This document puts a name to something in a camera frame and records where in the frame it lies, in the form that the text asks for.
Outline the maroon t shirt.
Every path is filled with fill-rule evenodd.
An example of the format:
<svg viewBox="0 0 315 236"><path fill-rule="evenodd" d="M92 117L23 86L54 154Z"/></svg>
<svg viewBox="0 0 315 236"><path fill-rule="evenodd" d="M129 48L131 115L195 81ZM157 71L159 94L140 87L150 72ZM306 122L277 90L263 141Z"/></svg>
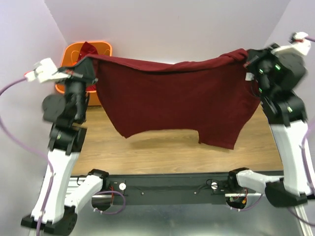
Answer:
<svg viewBox="0 0 315 236"><path fill-rule="evenodd" d="M125 138L168 129L195 130L199 142L234 149L255 113L257 87L246 80L245 49L176 64L91 55L99 101Z"/></svg>

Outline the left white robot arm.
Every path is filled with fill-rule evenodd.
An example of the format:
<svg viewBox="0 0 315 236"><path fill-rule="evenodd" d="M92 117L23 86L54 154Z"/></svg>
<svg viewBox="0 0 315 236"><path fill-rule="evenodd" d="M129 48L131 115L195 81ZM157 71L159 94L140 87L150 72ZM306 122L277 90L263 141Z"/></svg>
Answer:
<svg viewBox="0 0 315 236"><path fill-rule="evenodd" d="M104 194L109 189L108 173L93 169L74 192L67 194L71 172L87 133L82 127L89 101L86 88L97 82L93 60L85 57L73 66L56 67L47 58L25 77L28 81L61 83L65 92L48 95L42 102L43 119L52 124L48 166L37 203L21 224L38 233L67 236L73 231L83 206L95 193Z"/></svg>

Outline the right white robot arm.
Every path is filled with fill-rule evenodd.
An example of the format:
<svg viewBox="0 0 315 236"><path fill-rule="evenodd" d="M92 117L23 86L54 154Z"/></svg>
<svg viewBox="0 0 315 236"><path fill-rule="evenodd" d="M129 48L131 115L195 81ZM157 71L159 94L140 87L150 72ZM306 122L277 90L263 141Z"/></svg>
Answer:
<svg viewBox="0 0 315 236"><path fill-rule="evenodd" d="M303 100L293 91L307 72L304 57L310 48L310 41L297 39L286 46L272 44L262 50L249 50L245 68L258 82L260 103L283 164L283 176L239 168L228 174L229 191L254 190L275 207L302 205L315 195L315 173L310 169L312 159L306 138L307 113Z"/></svg>

